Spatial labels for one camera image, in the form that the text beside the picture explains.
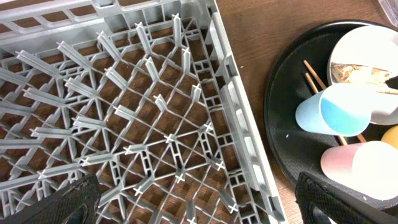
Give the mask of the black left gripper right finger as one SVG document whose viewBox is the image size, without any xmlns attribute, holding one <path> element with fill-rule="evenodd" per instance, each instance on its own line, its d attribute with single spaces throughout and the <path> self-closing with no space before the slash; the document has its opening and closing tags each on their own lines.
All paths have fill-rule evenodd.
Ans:
<svg viewBox="0 0 398 224">
<path fill-rule="evenodd" d="M 393 223 L 378 210 L 308 172 L 299 174 L 295 197 L 304 223 Z"/>
</svg>

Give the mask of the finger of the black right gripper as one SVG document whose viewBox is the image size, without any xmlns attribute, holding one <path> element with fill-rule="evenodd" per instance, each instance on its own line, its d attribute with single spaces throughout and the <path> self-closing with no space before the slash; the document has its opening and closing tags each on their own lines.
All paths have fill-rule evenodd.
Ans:
<svg viewBox="0 0 398 224">
<path fill-rule="evenodd" d="M 397 90 L 397 76 L 385 75 L 384 78 L 386 79 L 384 82 L 386 84 L 386 89 Z"/>
</svg>

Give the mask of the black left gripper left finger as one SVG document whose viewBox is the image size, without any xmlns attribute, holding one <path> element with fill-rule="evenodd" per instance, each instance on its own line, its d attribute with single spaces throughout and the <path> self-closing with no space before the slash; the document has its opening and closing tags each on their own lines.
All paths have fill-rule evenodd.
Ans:
<svg viewBox="0 0 398 224">
<path fill-rule="evenodd" d="M 97 177 L 86 175 L 2 223 L 94 223 L 101 198 Z"/>
</svg>

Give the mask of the white round plate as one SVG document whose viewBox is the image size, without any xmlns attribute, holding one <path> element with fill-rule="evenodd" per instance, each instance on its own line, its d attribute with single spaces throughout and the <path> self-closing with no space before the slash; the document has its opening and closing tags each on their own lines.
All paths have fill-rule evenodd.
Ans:
<svg viewBox="0 0 398 224">
<path fill-rule="evenodd" d="M 331 74 L 332 62 L 364 65 L 397 74 L 397 32 L 382 26 L 362 26 L 345 34 L 328 59 L 329 85 L 338 83 Z M 368 101 L 373 109 L 371 122 L 380 125 L 397 124 L 397 94 L 378 93 L 363 88 L 369 92 Z"/>
</svg>

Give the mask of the yellow plastic bowl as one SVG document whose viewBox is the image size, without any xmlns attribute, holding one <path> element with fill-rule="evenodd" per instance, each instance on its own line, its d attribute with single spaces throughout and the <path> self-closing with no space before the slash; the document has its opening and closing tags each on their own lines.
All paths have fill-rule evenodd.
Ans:
<svg viewBox="0 0 398 224">
<path fill-rule="evenodd" d="M 381 138 L 382 142 L 385 142 L 395 149 L 398 149 L 398 126 L 393 126 L 388 129 Z"/>
</svg>

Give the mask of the light blue plastic cup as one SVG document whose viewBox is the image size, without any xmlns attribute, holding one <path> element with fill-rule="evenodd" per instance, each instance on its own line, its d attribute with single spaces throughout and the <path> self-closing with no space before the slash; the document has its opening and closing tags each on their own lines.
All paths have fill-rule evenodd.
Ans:
<svg viewBox="0 0 398 224">
<path fill-rule="evenodd" d="M 369 92 L 348 83 L 338 83 L 298 105 L 297 124 L 310 133 L 356 136 L 369 125 L 372 115 Z"/>
</svg>

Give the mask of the wooden chopstick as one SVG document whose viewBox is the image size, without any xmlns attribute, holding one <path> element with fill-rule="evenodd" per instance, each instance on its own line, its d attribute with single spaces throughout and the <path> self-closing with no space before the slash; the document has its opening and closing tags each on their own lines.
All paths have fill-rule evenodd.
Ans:
<svg viewBox="0 0 398 224">
<path fill-rule="evenodd" d="M 307 79 L 307 81 L 308 81 L 311 89 L 313 90 L 314 94 L 317 94 L 318 93 L 318 89 L 317 89 L 316 85 L 314 84 L 311 76 L 308 73 L 306 73 L 305 74 L 305 78 Z M 345 145 L 348 144 L 343 136 L 336 136 L 336 137 L 338 138 L 338 140 L 339 140 L 341 145 L 345 146 Z"/>
<path fill-rule="evenodd" d="M 323 81 L 320 79 L 320 77 L 314 71 L 312 66 L 306 60 L 304 60 L 303 63 L 306 66 L 306 68 L 308 69 L 308 71 L 310 72 L 310 74 L 311 74 L 310 76 L 311 76 L 312 80 L 314 79 L 318 83 L 319 87 L 321 87 L 322 90 L 325 90 L 326 85 L 323 83 Z M 364 136 L 362 134 L 358 134 L 356 137 L 362 143 L 367 142 L 367 140 L 364 138 Z"/>
</svg>

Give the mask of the pink plastic cup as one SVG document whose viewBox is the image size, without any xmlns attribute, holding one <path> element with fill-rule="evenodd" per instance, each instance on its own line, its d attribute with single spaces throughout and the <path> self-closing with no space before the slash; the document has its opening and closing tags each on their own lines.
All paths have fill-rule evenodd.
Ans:
<svg viewBox="0 0 398 224">
<path fill-rule="evenodd" d="M 397 149 L 382 141 L 327 149 L 320 160 L 331 180 L 377 200 L 397 197 Z"/>
</svg>

